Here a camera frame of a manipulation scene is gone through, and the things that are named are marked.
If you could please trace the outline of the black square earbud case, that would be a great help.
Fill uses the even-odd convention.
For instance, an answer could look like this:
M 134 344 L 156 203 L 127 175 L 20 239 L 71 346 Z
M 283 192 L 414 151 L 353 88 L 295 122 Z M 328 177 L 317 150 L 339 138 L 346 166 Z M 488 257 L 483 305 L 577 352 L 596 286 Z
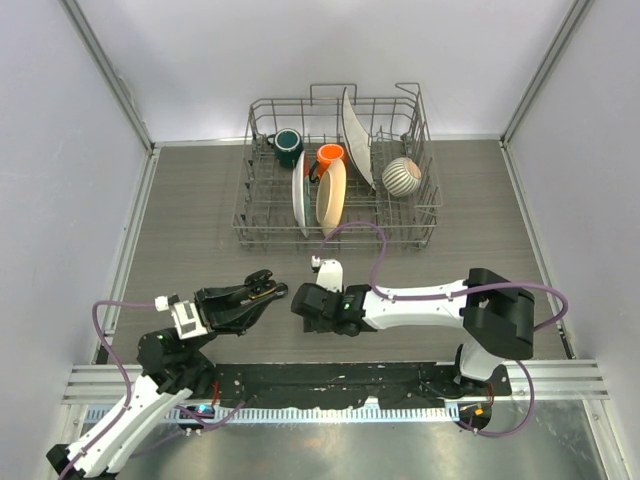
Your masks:
M 249 274 L 244 280 L 247 297 L 256 300 L 271 294 L 284 297 L 288 294 L 288 286 L 272 279 L 273 272 L 269 269 L 258 270 Z

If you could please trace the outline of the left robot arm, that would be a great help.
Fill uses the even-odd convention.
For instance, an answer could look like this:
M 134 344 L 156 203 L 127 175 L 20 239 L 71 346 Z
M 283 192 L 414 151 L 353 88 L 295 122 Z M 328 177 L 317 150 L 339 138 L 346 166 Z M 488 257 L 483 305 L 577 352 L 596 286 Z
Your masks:
M 137 379 L 122 375 L 125 393 L 88 433 L 56 444 L 46 455 L 61 479 L 113 479 L 142 440 L 185 400 L 215 393 L 218 372 L 202 348 L 221 335 L 246 334 L 288 287 L 268 270 L 231 287 L 203 288 L 193 299 L 159 296 L 151 308 L 171 315 L 173 326 L 141 336 Z

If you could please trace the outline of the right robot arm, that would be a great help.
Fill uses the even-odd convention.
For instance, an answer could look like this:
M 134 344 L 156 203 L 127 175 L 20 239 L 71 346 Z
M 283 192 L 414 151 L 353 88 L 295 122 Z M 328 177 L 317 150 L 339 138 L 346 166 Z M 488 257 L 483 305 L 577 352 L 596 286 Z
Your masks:
M 396 327 L 447 327 L 466 331 L 451 374 L 438 396 L 460 398 L 487 388 L 505 360 L 529 360 L 534 350 L 534 296 L 505 278 L 473 268 L 464 280 L 434 287 L 389 288 L 352 285 L 339 289 L 319 272 L 302 284 L 291 311 L 303 330 L 355 337 Z

